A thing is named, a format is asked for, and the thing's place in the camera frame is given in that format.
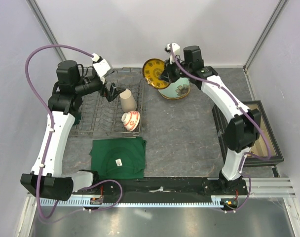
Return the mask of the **beige cup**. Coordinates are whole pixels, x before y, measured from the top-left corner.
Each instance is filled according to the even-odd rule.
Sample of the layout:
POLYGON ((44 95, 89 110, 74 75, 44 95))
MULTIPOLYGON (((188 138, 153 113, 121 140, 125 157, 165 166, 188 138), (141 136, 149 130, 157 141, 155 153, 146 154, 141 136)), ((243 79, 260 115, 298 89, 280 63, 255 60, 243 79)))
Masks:
POLYGON ((132 95, 132 92, 129 89, 126 89, 124 92, 120 93, 120 102, 122 110, 127 113, 130 111, 135 111, 137 108, 137 103, 132 95))

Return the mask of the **black glass lid box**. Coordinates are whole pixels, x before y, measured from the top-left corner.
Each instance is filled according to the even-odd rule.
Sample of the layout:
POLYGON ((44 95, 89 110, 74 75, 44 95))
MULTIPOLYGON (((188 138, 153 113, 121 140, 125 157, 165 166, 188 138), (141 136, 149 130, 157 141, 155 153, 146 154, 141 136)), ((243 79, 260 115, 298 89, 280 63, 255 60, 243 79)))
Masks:
MULTIPOLYGON (((270 151, 271 151, 271 158, 270 160, 261 160, 256 158, 255 156, 259 156, 262 158, 265 158, 268 156, 267 147, 264 142, 264 139, 262 137, 259 137, 259 139, 254 143, 254 145, 251 147, 250 155, 246 156, 246 160, 244 162, 244 167, 260 167, 260 166, 272 166, 277 165, 284 161, 284 158, 282 156, 282 153, 279 149, 279 146, 277 144, 277 141, 274 137, 274 134, 272 132, 271 126, 269 124, 268 118, 266 116, 266 113, 264 111, 262 102, 260 100, 255 101, 244 101, 245 105, 247 105, 251 110, 258 109, 261 113, 261 125, 260 128, 262 132, 265 135, 265 138, 268 141, 270 151)), ((227 147, 224 142, 224 132, 228 125, 224 115, 220 111, 220 109, 217 106, 214 106, 212 109, 214 122, 216 126, 217 136, 219 139, 220 149, 222 153, 223 160, 226 158, 227 154, 227 147)))

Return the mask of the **folded green cloth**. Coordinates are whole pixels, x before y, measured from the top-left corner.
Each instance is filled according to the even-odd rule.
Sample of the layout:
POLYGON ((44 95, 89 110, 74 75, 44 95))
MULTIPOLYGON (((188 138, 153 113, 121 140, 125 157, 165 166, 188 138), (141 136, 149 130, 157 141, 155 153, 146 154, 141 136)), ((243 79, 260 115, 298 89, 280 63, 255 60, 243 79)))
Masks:
POLYGON ((94 140, 90 169, 101 179, 142 179, 146 145, 142 137, 94 140))

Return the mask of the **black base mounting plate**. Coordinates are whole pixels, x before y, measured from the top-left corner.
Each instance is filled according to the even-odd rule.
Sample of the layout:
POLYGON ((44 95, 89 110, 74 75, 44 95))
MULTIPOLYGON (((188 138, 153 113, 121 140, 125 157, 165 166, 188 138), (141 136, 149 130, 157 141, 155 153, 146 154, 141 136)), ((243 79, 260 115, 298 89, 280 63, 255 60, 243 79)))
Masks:
POLYGON ((104 201, 115 202, 210 202, 211 196, 244 196, 248 193, 245 180, 226 188, 218 178, 203 177, 146 177, 143 179, 117 179, 77 195, 102 195, 104 201))

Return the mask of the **dark green mug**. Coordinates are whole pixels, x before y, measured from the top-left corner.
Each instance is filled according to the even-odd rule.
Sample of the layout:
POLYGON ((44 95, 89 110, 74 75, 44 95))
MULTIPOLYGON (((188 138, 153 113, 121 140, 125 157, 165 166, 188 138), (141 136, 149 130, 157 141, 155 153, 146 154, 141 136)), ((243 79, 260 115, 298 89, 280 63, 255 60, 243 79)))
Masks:
POLYGON ((75 121, 74 121, 74 125, 77 125, 80 123, 81 121, 81 118, 82 118, 82 115, 81 113, 78 113, 76 116, 75 116, 75 121))

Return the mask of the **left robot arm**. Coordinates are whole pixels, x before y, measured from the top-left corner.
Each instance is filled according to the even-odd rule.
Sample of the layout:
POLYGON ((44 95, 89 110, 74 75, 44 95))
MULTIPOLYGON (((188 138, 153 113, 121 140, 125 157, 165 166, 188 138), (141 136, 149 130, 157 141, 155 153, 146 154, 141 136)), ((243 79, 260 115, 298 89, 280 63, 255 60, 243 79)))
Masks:
POLYGON ((73 60, 57 66, 57 82, 48 100, 49 114, 40 152, 29 174, 22 174, 20 183, 33 196, 67 201, 72 193, 84 188, 89 194, 100 190, 96 171, 80 170, 70 177, 62 177, 62 159, 69 133, 79 115, 83 96, 98 92, 113 101, 125 89, 111 83, 106 87, 106 76, 113 73, 111 64, 99 59, 92 64, 90 76, 81 75, 79 64, 73 60))

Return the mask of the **yellow patterned small plate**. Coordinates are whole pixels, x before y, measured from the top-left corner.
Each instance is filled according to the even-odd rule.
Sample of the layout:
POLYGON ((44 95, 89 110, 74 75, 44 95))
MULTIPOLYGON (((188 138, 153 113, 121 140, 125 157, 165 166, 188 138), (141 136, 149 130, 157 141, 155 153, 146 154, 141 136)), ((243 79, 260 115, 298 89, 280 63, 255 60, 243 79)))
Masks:
POLYGON ((169 86, 169 83, 159 79, 163 70, 164 62, 160 59, 152 58, 144 63, 142 73, 149 85, 156 89, 165 89, 169 86))

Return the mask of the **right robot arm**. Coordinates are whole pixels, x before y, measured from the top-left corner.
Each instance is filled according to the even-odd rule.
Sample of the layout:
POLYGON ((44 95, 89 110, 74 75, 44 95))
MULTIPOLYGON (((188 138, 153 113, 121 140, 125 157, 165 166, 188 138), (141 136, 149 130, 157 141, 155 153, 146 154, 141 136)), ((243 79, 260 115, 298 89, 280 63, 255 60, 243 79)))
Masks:
POLYGON ((164 62, 164 70, 159 79, 172 83, 181 77, 189 78, 224 115, 227 121, 224 133, 227 153, 219 173, 218 188, 221 193, 227 195, 242 181, 245 156, 260 136, 261 114, 259 110, 251 110, 237 99, 213 67, 204 65, 199 46, 185 47, 184 60, 177 58, 180 49, 176 43, 165 46, 165 51, 170 57, 164 62))

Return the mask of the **white red pattern bowl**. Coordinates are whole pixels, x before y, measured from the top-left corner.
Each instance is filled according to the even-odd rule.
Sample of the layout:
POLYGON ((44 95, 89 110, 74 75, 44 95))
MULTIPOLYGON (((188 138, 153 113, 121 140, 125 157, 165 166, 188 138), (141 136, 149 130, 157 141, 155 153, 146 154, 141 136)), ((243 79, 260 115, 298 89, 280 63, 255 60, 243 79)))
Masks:
POLYGON ((121 122, 127 131, 132 132, 137 128, 140 118, 140 113, 138 111, 129 111, 122 115, 121 122))

